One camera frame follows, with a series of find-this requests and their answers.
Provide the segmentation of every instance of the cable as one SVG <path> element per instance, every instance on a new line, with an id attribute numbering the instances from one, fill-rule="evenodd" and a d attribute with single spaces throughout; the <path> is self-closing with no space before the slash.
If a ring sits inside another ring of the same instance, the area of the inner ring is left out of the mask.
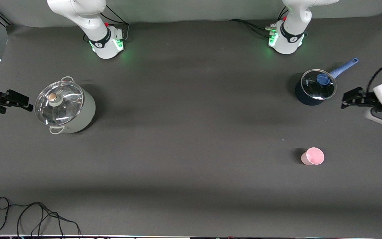
<path id="1" fill-rule="evenodd" d="M 246 26 L 248 26 L 253 32 L 255 32 L 256 34 L 258 34 L 259 36 L 262 36 L 262 37 L 269 37 L 268 35 L 265 35 L 265 34 L 261 34 L 260 32 L 256 31 L 256 29 L 259 29 L 259 30 L 265 30 L 265 27 L 261 27 L 261 26 L 258 26 L 258 25 L 255 25 L 253 23 L 250 23 L 246 20 L 242 20 L 242 19 L 231 19 L 230 21 L 234 21 L 234 22 L 240 22 L 240 23 L 244 23 Z"/>
<path id="2" fill-rule="evenodd" d="M 114 13 L 114 15 L 116 15 L 120 20 L 122 20 L 125 24 L 128 24 L 129 25 L 129 23 L 127 23 L 125 20 L 123 20 L 121 17 L 119 17 L 119 15 L 117 15 L 108 5 L 107 5 L 107 8 L 112 12 L 112 13 Z"/>
<path id="3" fill-rule="evenodd" d="M 373 77 L 370 79 L 368 85 L 366 86 L 366 93 L 369 93 L 369 90 L 371 88 L 371 84 L 372 82 L 374 81 L 374 79 L 376 78 L 376 76 L 382 71 L 382 67 L 373 75 Z"/>
<path id="4" fill-rule="evenodd" d="M 45 204 L 43 204 L 42 202 L 33 202 L 31 204 L 28 204 L 28 205 L 20 205 L 20 204 L 10 204 L 9 200 L 6 198 L 6 197 L 0 197 L 0 200 L 1 199 L 4 199 L 6 200 L 6 203 L 7 203 L 7 206 L 6 207 L 0 207 L 0 210 L 6 210 L 6 215 L 5 215 L 5 218 L 4 218 L 4 223 L 3 225 L 0 227 L 0 230 L 2 230 L 5 226 L 5 224 L 7 223 L 7 217 L 8 217 L 8 213 L 9 213 L 9 210 L 11 207 L 26 207 L 22 213 L 20 214 L 19 218 L 17 219 L 17 238 L 20 238 L 20 234 L 19 234 L 19 226 L 20 226 L 20 221 L 21 221 L 21 218 L 23 216 L 23 213 L 26 212 L 27 209 L 29 209 L 31 206 L 33 205 L 38 205 L 39 207 L 41 207 L 41 221 L 39 222 L 39 224 L 31 231 L 31 236 L 33 234 L 33 232 L 35 231 L 35 229 L 38 227 L 38 236 L 36 238 L 39 238 L 39 235 L 40 235 L 40 230 L 41 230 L 41 224 L 42 222 L 45 221 L 45 219 L 47 219 L 47 217 L 53 217 L 53 218 L 56 218 L 58 219 L 58 222 L 59 222 L 59 229 L 60 229 L 60 233 L 61 235 L 63 236 L 64 233 L 63 233 L 63 230 L 61 228 L 61 223 L 60 223 L 60 220 L 62 221 L 67 221 L 67 222 L 71 222 L 71 223 L 74 223 L 76 225 L 76 228 L 78 230 L 78 236 L 80 236 L 82 234 L 80 228 L 79 228 L 79 225 L 74 222 L 74 221 L 70 221 L 68 219 L 65 219 L 63 218 L 62 216 L 60 216 L 57 212 L 53 212 L 51 210 L 49 210 Z"/>
<path id="5" fill-rule="evenodd" d="M 115 23 L 120 23 L 120 24 L 126 24 L 126 25 L 128 25 L 129 23 L 123 23 L 123 22 L 119 22 L 119 21 L 115 21 L 115 20 L 113 20 L 113 19 L 111 19 L 111 18 L 108 18 L 108 17 L 106 17 L 104 14 L 102 14 L 102 13 L 100 13 L 103 17 L 105 17 L 105 18 L 107 18 L 108 20 L 110 20 L 110 21 L 112 21 L 112 22 L 115 22 Z"/>
<path id="6" fill-rule="evenodd" d="M 281 10 L 281 12 L 279 13 L 279 15 L 278 15 L 278 18 L 277 18 L 277 20 L 279 20 L 280 18 L 281 18 L 281 15 L 283 14 L 282 12 L 284 12 L 284 10 L 287 8 L 287 6 L 285 6 L 282 10 Z"/>
<path id="7" fill-rule="evenodd" d="M 288 12 L 288 9 L 287 9 L 287 11 L 285 11 L 283 14 L 281 14 L 280 16 L 279 16 L 279 19 L 278 20 L 280 20 L 281 18 L 282 18 L 282 16 L 284 15 L 284 14 L 286 14 Z"/>

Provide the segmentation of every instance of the dark gray tablecloth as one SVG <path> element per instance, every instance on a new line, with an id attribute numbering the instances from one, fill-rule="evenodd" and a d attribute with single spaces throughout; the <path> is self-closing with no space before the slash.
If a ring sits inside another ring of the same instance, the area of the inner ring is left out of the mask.
<path id="1" fill-rule="evenodd" d="M 97 113 L 59 136 L 33 113 L 0 115 L 0 196 L 42 201 L 84 234 L 382 238 L 382 125 L 340 109 L 382 66 L 382 15 L 307 30 L 295 54 L 280 55 L 237 22 L 133 24 L 125 51 L 103 60 L 78 27 L 11 28 L 0 91 L 34 102 L 72 76 Z M 353 57 L 331 100 L 294 98 L 303 72 Z M 299 161 L 310 147 L 324 151 L 322 165 Z M 19 212 L 1 234 L 15 233 Z M 24 232 L 39 218 L 27 212 Z M 52 220 L 45 234 L 58 233 Z"/>

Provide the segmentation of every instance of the pot handle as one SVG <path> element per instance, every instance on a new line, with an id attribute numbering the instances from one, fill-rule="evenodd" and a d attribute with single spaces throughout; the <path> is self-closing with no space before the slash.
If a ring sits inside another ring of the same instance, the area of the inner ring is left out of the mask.
<path id="1" fill-rule="evenodd" d="M 65 81 L 71 81 L 71 82 L 75 82 L 74 80 L 73 80 L 73 78 L 72 77 L 63 77 L 63 78 L 61 78 L 61 81 L 63 81 L 63 80 L 65 80 Z"/>
<path id="2" fill-rule="evenodd" d="M 351 60 L 349 60 L 348 62 L 346 62 L 344 65 L 340 66 L 338 69 L 335 69 L 333 71 L 331 71 L 331 76 L 335 79 L 337 78 L 341 73 L 343 73 L 344 71 L 346 71 L 347 69 L 349 69 L 350 67 L 356 65 L 356 63 L 359 62 L 359 59 L 358 58 L 353 58 Z"/>
<path id="3" fill-rule="evenodd" d="M 50 133 L 52 133 L 52 134 L 61 134 L 61 133 L 63 133 L 65 128 L 66 128 L 65 126 L 61 126 L 61 127 L 52 127 L 52 126 L 50 126 Z"/>

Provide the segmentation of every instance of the pot handle loop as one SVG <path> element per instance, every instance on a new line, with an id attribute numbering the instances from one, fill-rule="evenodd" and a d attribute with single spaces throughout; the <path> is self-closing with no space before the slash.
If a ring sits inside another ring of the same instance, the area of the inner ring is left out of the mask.
<path id="1" fill-rule="evenodd" d="M 63 78 L 61 78 L 61 80 L 63 81 L 63 80 L 65 80 L 65 81 L 71 81 L 71 82 L 75 82 L 74 80 L 73 80 L 73 78 L 72 77 L 63 77 Z"/>
<path id="2" fill-rule="evenodd" d="M 50 133 L 52 133 L 52 134 L 61 134 L 61 133 L 63 133 L 65 128 L 66 128 L 65 126 L 61 126 L 61 127 L 52 127 L 52 126 L 50 126 Z"/>

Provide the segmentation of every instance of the saucepan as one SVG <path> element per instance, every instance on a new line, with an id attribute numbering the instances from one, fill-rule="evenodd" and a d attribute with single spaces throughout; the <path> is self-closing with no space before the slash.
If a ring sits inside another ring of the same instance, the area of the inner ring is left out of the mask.
<path id="1" fill-rule="evenodd" d="M 72 77 L 63 77 L 39 94 L 35 114 L 52 134 L 76 133 L 94 118 L 95 101 Z"/>
<path id="2" fill-rule="evenodd" d="M 359 59 L 354 58 L 331 73 L 320 69 L 307 71 L 296 84 L 297 99 L 305 105 L 316 106 L 333 97 L 337 91 L 335 79 L 358 62 Z"/>

